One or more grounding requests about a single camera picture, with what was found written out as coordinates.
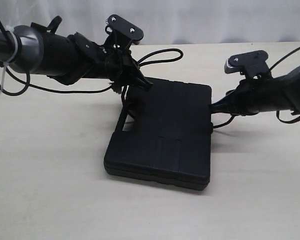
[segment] white curtain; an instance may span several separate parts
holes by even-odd
[[[4,25],[46,26],[60,15],[58,34],[99,44],[111,14],[141,28],[141,44],[300,41],[300,0],[0,0]]]

